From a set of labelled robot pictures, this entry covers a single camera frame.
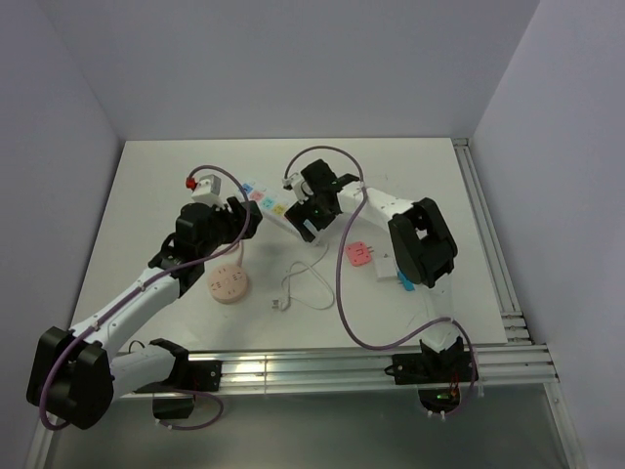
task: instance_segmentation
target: metal frame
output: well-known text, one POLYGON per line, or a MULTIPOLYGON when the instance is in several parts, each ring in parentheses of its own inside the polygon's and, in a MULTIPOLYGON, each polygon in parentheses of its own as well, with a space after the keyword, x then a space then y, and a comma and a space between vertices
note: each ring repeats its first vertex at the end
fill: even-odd
MULTIPOLYGON (((508 344, 501 347, 476 347, 479 384, 543 384, 569 467, 586 468, 572 420, 563 403, 559 378, 549 350, 545 345, 534 345, 527 330, 468 143, 467 139, 453 141, 508 337, 508 344)), ((417 350, 418 347, 401 348, 405 353, 417 350)), ((192 353, 189 359, 223 361, 219 395, 237 396, 405 389, 396 386, 393 378, 384 374, 383 369, 391 364, 393 353, 371 353, 353 348, 246 354, 192 353)), ((174 396, 178 395, 131 394, 122 399, 174 396)), ((25 467, 43 468, 51 442, 52 432, 39 423, 25 467)))

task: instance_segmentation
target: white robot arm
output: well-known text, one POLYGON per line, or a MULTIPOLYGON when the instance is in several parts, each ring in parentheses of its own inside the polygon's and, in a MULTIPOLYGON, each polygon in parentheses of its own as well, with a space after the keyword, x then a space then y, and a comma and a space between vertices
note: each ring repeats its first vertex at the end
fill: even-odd
MULTIPOLYGON (((308 242, 341 213, 354 213, 363 200, 362 182, 354 175, 337 177, 323 160, 282 181, 298 201, 286 212, 287 220, 308 242)), ((434 307, 425 320, 452 316, 450 274, 458 250, 437 205, 428 198, 419 202, 400 199, 366 188, 367 203, 359 217, 390 234, 396 263, 411 282, 424 285, 434 307)), ((458 329, 451 323, 428 328, 420 336, 435 353, 456 344, 458 329)))
POLYGON ((176 231, 167 236, 140 277, 70 330, 51 327, 41 336, 26 391, 30 403, 40 406, 52 374, 45 410, 86 429, 100 420, 112 401, 147 384, 181 387, 188 374, 188 351, 183 347, 156 339, 139 352, 115 356, 152 316, 195 284, 208 256, 240 236, 252 237, 263 218, 254 201, 241 203, 230 197, 222 203, 215 176, 192 181, 189 188, 194 203, 181 209, 176 231))

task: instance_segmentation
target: round power strip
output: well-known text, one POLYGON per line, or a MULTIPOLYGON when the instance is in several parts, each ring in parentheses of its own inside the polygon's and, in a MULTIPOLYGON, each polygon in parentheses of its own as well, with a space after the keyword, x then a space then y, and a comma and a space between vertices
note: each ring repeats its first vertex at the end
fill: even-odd
POLYGON ((234 303, 247 292, 249 281, 243 268, 235 264, 219 266, 208 276, 211 295, 220 303, 234 303))

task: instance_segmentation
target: white wall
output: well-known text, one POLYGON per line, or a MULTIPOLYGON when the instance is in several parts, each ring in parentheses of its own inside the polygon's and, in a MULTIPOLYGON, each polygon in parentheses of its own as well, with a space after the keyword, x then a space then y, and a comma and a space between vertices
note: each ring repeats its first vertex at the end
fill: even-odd
POLYGON ((592 467, 625 461, 625 2, 543 0, 474 137, 592 467))
POLYGON ((538 0, 39 0, 127 140, 460 136, 538 0))
POLYGON ((32 0, 0 14, 0 467, 21 467, 36 422, 26 384, 39 335, 67 326, 119 141, 32 0))

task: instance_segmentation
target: white table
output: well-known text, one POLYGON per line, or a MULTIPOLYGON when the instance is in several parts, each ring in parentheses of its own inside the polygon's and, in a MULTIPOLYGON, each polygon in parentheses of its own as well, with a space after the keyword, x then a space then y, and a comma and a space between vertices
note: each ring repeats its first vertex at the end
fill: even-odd
MULTIPOLYGON (((87 318, 127 287, 174 230, 180 208, 190 202, 185 178, 200 164, 215 164, 240 181, 255 179, 281 191, 284 167, 299 150, 333 145, 349 151, 364 169, 367 185, 411 200, 435 200, 458 244, 452 275, 454 316, 476 344, 506 343, 495 290, 481 248, 478 229, 458 162, 448 139, 328 139, 128 142, 115 176, 91 262, 73 321, 87 318)), ((326 150, 302 158, 301 169, 322 157, 337 175, 355 173, 345 157, 326 150)), ((222 196, 234 194, 224 181, 222 196)), ((292 198, 290 192, 284 192, 292 198)), ((328 233, 330 251, 317 265, 334 284, 339 233, 345 218, 328 233)), ((350 240, 363 240, 375 255, 392 254, 381 229, 358 221, 350 240)), ((271 308, 281 295, 280 281, 295 260, 312 262, 320 248, 264 220, 257 235, 245 243, 243 266, 252 289, 241 302, 221 305, 208 291, 205 277, 186 296, 152 318, 134 338, 164 337, 190 350, 273 351, 354 347, 336 307, 315 311, 297 302, 287 312, 271 308)), ((233 262, 236 254, 230 254, 233 262)), ((226 259, 206 266, 210 272, 226 259)), ((407 292, 394 281, 377 282, 373 265, 354 268, 344 263, 343 296, 356 334, 374 344, 407 334, 431 314, 425 289, 407 292)), ((293 280, 293 292, 314 301, 325 293, 309 274, 293 280)), ((418 337, 409 344, 418 343, 418 337)))

